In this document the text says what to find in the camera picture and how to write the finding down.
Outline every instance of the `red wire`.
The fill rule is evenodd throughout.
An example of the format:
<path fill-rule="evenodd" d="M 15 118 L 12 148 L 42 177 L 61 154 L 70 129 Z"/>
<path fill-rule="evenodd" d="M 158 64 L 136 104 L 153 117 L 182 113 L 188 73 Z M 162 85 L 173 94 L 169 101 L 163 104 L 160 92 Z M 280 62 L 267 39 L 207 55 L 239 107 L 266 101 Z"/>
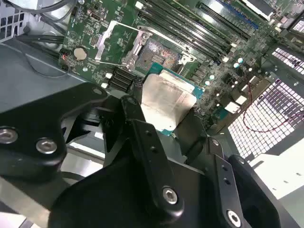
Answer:
<path fill-rule="evenodd" d="M 251 130 L 253 132 L 258 132 L 258 133 L 267 133 L 267 132 L 271 132 L 279 127 L 281 127 L 282 125 L 284 125 L 286 122 L 288 122 L 289 120 L 295 118 L 296 116 L 299 116 L 299 115 L 303 115 L 304 114 L 304 111 L 299 111 L 298 113 L 294 114 L 293 116 L 290 116 L 289 118 L 285 119 L 282 123 L 280 123 L 278 126 L 276 127 L 273 127 L 272 129 L 268 129 L 268 130 L 265 130 L 265 131 L 259 131 L 259 130 L 256 130 L 256 129 L 252 129 L 250 127 L 248 127 L 245 123 L 245 116 L 246 116 L 246 112 L 247 112 L 247 109 L 252 105 L 252 93 L 251 93 L 251 87 L 250 87 L 250 83 L 248 83 L 248 89 L 249 89 L 249 92 L 248 94 L 250 95 L 250 105 L 245 109 L 244 111 L 244 116 L 243 116 L 243 124 L 245 125 L 245 127 L 248 129 L 248 130 Z"/>

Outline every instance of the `green circuit board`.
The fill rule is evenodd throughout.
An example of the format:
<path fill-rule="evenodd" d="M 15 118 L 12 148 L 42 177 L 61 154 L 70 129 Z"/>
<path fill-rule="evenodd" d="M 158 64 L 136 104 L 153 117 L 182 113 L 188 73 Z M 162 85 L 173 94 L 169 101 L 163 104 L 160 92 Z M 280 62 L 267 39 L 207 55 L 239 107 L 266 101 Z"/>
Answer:
<path fill-rule="evenodd" d="M 297 17 L 303 9 L 300 1 L 266 0 L 274 9 L 273 21 L 267 21 L 239 0 L 85 0 L 72 13 L 59 64 L 64 66 L 68 61 L 73 73 L 102 86 L 108 81 L 107 73 L 117 68 L 128 72 L 123 61 L 139 30 L 152 28 L 158 34 L 151 33 L 129 73 L 144 77 L 157 62 L 200 86 L 204 94 L 195 109 L 209 128 L 225 117 L 223 108 L 216 104 L 232 91 L 227 75 L 240 84 L 245 79 L 238 68 L 245 71 L 251 67 L 262 79 L 258 62 L 275 43 L 302 51 L 275 26 L 285 15 Z M 120 24 L 104 41 L 97 61 L 100 40 L 111 21 Z M 85 50 L 84 60 L 73 55 L 75 48 Z M 194 59 L 181 64 L 185 53 Z M 239 58 L 243 62 L 235 68 Z"/>

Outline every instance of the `perforated metal panel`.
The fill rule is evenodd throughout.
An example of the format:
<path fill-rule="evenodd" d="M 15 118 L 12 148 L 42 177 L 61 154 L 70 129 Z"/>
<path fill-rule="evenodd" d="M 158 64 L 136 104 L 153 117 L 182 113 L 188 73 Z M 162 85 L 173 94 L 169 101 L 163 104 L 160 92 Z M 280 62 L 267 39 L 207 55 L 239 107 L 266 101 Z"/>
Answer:
<path fill-rule="evenodd" d="M 23 34 L 29 15 L 13 7 L 7 7 L 0 0 L 0 43 Z"/>
<path fill-rule="evenodd" d="M 276 80 L 248 108 L 246 125 L 254 130 L 267 131 L 286 119 L 304 111 L 304 99 L 280 80 Z M 304 114 L 288 120 L 276 130 L 258 133 L 246 128 L 243 114 L 229 127 L 240 155 L 249 161 L 267 152 L 304 122 Z"/>
<path fill-rule="evenodd" d="M 301 73 L 301 75 L 304 75 L 304 61 L 302 59 L 297 58 L 279 47 L 275 49 L 272 55 L 281 60 L 287 66 Z"/>

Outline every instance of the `motherboard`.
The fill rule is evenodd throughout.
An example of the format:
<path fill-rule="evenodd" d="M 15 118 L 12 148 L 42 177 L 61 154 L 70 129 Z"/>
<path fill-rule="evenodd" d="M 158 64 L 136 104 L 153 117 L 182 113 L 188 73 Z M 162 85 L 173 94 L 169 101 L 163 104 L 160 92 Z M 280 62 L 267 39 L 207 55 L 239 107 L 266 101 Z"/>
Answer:
<path fill-rule="evenodd" d="M 303 52 L 289 34 L 303 10 L 302 0 L 85 0 L 59 64 L 128 93 L 158 63 L 202 89 L 194 108 L 208 129 L 238 114 L 248 81 L 254 90 L 265 77 L 260 61 L 271 46 Z"/>

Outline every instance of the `screw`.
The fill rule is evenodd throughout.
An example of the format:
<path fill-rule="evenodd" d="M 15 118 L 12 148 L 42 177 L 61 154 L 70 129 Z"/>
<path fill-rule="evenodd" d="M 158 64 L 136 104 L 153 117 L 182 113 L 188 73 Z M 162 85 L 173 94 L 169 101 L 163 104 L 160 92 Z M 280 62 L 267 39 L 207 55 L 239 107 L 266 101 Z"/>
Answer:
<path fill-rule="evenodd" d="M 103 94 L 103 92 L 100 89 L 97 89 L 97 88 L 93 89 L 93 92 L 96 93 L 96 94 L 99 94 L 99 95 Z"/>
<path fill-rule="evenodd" d="M 15 130 L 9 128 L 0 129 L 0 143 L 10 144 L 18 139 L 18 134 Z"/>
<path fill-rule="evenodd" d="M 40 153 L 51 154 L 57 150 L 57 144 L 51 139 L 40 139 L 36 143 L 36 149 Z"/>
<path fill-rule="evenodd" d="M 227 216 L 228 216 L 229 221 L 235 227 L 241 227 L 241 220 L 239 219 L 238 215 L 234 211 L 227 210 Z"/>
<path fill-rule="evenodd" d="M 169 204 L 177 203 L 177 195 L 176 195 L 175 191 L 171 188 L 164 188 L 162 190 L 162 196 Z"/>
<path fill-rule="evenodd" d="M 239 161 L 242 165 L 245 164 L 245 161 L 244 161 L 244 159 L 242 159 L 242 158 L 238 158 L 238 161 Z"/>
<path fill-rule="evenodd" d="M 219 145 L 218 141 L 216 141 L 215 139 L 212 139 L 212 141 L 213 141 L 214 145 L 216 145 L 216 146 Z"/>
<path fill-rule="evenodd" d="M 136 100 L 132 97 L 128 97 L 128 102 L 130 102 L 131 104 L 135 105 L 136 104 Z"/>

